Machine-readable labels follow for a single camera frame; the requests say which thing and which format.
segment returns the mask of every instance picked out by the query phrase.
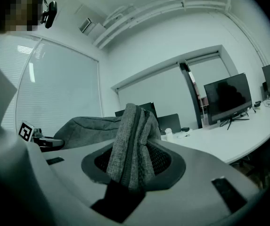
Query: black strap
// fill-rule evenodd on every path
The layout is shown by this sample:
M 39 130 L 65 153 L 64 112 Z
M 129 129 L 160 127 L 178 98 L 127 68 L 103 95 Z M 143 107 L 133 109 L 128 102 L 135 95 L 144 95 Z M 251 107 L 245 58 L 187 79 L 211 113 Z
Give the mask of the black strap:
M 145 192 L 130 192 L 128 188 L 111 180 L 103 199 L 94 203 L 91 208 L 103 216 L 122 223 L 141 203 Z

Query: white desk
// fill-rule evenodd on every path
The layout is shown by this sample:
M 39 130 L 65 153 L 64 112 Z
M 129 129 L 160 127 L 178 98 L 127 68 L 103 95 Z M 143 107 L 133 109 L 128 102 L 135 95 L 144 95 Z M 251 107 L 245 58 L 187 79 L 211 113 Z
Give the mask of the white desk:
M 174 138 L 174 143 L 210 153 L 225 163 L 232 163 L 256 148 L 270 138 L 270 108 L 262 103 L 261 109 L 248 111 L 249 121 L 234 121 L 229 130 L 212 125 L 197 129 L 189 137 Z

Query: table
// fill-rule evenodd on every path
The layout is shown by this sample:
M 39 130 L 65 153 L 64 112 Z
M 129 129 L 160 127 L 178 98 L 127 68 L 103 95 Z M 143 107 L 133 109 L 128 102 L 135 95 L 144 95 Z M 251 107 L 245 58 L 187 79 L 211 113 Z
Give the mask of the table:
M 174 143 L 210 153 L 225 163 L 232 163 L 258 147 L 270 138 L 270 108 L 264 103 L 261 109 L 248 111 L 248 121 L 234 121 L 229 130 L 215 124 L 194 130 L 190 136 L 181 139 L 174 135 Z

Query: air vent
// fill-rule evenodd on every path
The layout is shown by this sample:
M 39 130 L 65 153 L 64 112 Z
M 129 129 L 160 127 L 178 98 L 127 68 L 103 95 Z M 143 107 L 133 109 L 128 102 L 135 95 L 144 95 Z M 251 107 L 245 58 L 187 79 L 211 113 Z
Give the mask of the air vent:
M 88 26 L 91 24 L 91 20 L 89 18 L 87 18 L 83 23 L 82 25 L 79 27 L 80 31 L 81 32 L 84 32 Z

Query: white bottle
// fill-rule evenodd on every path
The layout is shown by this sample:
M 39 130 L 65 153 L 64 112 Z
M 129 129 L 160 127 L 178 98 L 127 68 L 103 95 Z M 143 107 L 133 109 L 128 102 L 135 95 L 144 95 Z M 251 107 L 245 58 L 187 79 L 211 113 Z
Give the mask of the white bottle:
M 172 129 L 167 128 L 167 129 L 165 130 L 165 133 L 166 133 L 166 140 L 167 140 L 168 142 L 174 142 L 173 134 L 172 134 Z

